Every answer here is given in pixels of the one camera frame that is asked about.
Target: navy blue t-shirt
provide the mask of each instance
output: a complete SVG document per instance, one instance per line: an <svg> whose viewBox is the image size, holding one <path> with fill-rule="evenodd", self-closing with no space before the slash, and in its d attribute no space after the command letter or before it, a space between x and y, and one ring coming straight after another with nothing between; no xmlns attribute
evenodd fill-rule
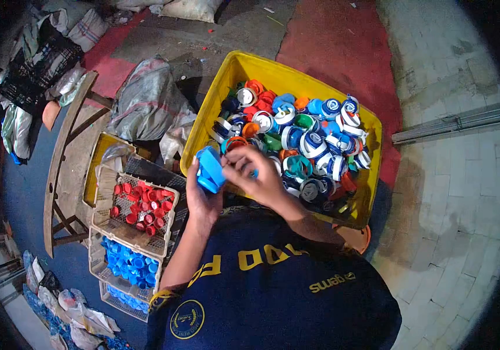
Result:
<svg viewBox="0 0 500 350"><path fill-rule="evenodd" d="M190 283L159 292L147 349L389 349L401 315L363 258L266 209L221 216Z"/></svg>

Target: yellow crate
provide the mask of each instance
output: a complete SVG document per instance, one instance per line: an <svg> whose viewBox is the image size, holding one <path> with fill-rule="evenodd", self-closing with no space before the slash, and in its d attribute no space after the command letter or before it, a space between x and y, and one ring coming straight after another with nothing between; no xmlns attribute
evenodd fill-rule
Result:
<svg viewBox="0 0 500 350"><path fill-rule="evenodd" d="M94 196L97 191L97 176L94 172L94 169L100 165L100 161L102 160L102 156L110 147L110 145L115 144L116 142L121 142L123 144L128 144L131 148L132 152L137 153L141 157L145 159L149 159L151 157L151 153L148 150L143 148L137 148L129 142L120 139L117 136L110 135L106 132L101 132L98 136L98 140L94 147L92 148L92 153L90 155L90 164L89 169L86 171L86 181L85 188L83 190L83 203L91 208L94 208Z"/></svg>
<svg viewBox="0 0 500 350"><path fill-rule="evenodd" d="M233 51L226 56L219 68L199 110L188 142L185 145L184 154L180 161L180 168L184 175L187 175L192 157L198 150L204 148L210 139L208 130L211 129L213 121L219 115L221 102L228 95L229 88L236 86L239 81L250 79L259 80L266 89L272 90L276 94L285 94L288 92L296 98L307 96L310 99L325 100L334 98L339 101L347 98L346 94L337 91L335 88L281 63L246 52ZM357 193L351 202L353 211L350 217L343 221L314 213L321 220L351 228L363 228L369 221L382 157L382 124L374 113L363 105L361 105L359 114L362 122L361 128L369 133L369 136L366 138L366 144L369 148L369 156L372 162L370 171L359 171L356 181L358 187ZM235 192L246 196L240 189L236 189Z"/></svg>

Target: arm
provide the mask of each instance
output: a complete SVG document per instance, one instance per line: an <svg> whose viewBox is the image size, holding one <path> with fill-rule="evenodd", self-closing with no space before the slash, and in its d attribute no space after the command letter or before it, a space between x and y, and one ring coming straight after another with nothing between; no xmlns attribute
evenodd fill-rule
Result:
<svg viewBox="0 0 500 350"><path fill-rule="evenodd" d="M223 159L223 174L254 200L279 214L298 235L317 242L334 243L343 247L345 240L317 220L283 187L273 164L252 147L231 150ZM258 178L248 174L258 170Z"/></svg>
<svg viewBox="0 0 500 350"><path fill-rule="evenodd" d="M191 280L199 268L211 228L222 210L222 191L207 198L197 185L198 168L199 162L194 157L185 186L190 218L174 255L164 269L159 290L186 284Z"/></svg>

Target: person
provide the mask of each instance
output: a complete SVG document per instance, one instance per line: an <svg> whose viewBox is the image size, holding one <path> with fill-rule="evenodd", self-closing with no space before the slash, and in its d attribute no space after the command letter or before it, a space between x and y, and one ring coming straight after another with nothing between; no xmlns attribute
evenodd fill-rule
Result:
<svg viewBox="0 0 500 350"><path fill-rule="evenodd" d="M236 148L221 162L269 209L220 214L222 192L198 186L194 157L190 217L151 301L146 348L391 348L401 315L372 265L285 191L259 151Z"/></svg>

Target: black plastic crate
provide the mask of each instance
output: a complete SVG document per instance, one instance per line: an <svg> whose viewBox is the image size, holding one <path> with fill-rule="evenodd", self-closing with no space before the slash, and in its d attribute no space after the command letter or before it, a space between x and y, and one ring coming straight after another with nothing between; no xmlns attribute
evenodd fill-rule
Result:
<svg viewBox="0 0 500 350"><path fill-rule="evenodd" d="M8 65L8 73L0 85L0 93L33 116L42 115L47 104L46 89L72 69L83 57L81 46L44 21L39 33L36 54L25 60L22 49Z"/></svg>

